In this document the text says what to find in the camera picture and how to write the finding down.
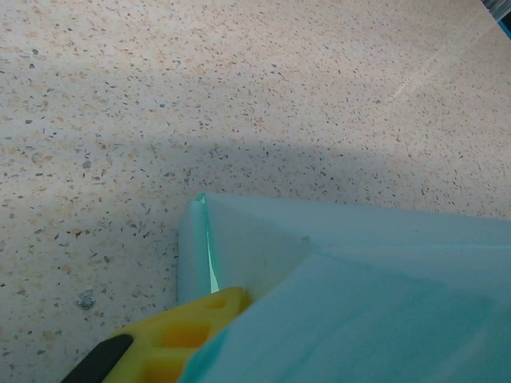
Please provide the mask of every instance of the speckled floor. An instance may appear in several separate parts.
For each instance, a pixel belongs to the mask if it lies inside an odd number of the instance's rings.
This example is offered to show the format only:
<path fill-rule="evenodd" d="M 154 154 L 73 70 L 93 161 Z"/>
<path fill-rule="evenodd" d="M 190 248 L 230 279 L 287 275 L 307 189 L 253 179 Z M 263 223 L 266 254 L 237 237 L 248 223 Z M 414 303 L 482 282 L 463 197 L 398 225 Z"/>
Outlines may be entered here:
<path fill-rule="evenodd" d="M 0 381 L 58 381 L 172 307 L 203 191 L 511 218 L 511 41 L 479 0 L 5 0 L 1 18 Z"/>

